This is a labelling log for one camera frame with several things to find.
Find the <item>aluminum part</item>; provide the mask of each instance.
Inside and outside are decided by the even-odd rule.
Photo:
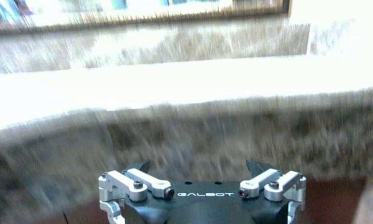
[[[259,176],[251,180],[241,181],[240,183],[240,196],[241,198],[252,198],[260,195],[260,190],[272,181],[276,181],[281,175],[281,172],[276,169],[268,169]]]
[[[293,187],[293,185],[299,184],[300,181],[300,173],[295,171],[289,171],[284,176],[281,176],[277,180],[280,187],[275,189],[269,184],[264,186],[264,196],[271,201],[281,201],[284,199],[285,192]]]
[[[160,180],[135,168],[129,169],[125,175],[136,181],[143,181],[143,183],[148,186],[148,190],[152,192],[152,195],[155,197],[165,199],[172,198],[175,191],[171,189],[172,185],[169,181]]]

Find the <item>silver metal bracket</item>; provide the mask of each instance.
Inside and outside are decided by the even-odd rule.
[[[108,214],[111,224],[125,224],[121,216],[121,207],[115,200],[127,196],[135,202],[144,201],[148,197],[145,184],[135,186],[135,181],[117,171],[104,173],[99,177],[100,209]]]
[[[289,199],[288,224],[295,224],[305,208],[307,178],[295,171],[281,175],[279,170],[268,169],[253,179],[241,181],[240,196],[243,199],[257,197],[263,189],[269,201]]]
[[[171,199],[173,197],[175,190],[171,188],[172,185],[169,181],[160,180],[135,168],[127,170],[125,175],[133,180],[143,181],[155,197],[164,199]]]
[[[264,186],[264,196],[268,200],[279,202],[284,196],[296,202],[305,201],[307,178],[301,173],[289,171],[283,175],[275,184]]]
[[[253,198],[260,195],[260,191],[264,186],[272,181],[276,181],[281,175],[281,172],[276,169],[268,169],[253,179],[241,181],[240,183],[240,196],[241,198]]]
[[[128,196],[133,202],[145,201],[148,190],[155,197],[164,199],[171,199],[175,195],[169,181],[160,180],[135,168],[121,173],[111,171],[99,177],[100,209],[107,212],[111,224],[125,224],[121,206],[115,200],[124,201]]]

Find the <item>bolt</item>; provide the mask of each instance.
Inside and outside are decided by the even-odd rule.
[[[141,189],[144,187],[143,181],[135,181],[135,189]]]
[[[241,198],[247,198],[249,196],[249,192],[245,189],[240,189],[239,196]]]
[[[280,188],[280,183],[277,183],[276,181],[272,181],[272,182],[269,183],[269,187],[271,187],[272,189],[279,189],[279,188]]]
[[[165,189],[164,191],[164,199],[171,200],[175,196],[175,190],[172,188]]]

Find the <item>blurry background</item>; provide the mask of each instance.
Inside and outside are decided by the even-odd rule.
[[[0,0],[0,223],[92,222],[97,175],[144,159],[240,180],[247,158],[308,176],[311,223],[349,223],[368,180],[373,223],[373,2],[283,7]]]

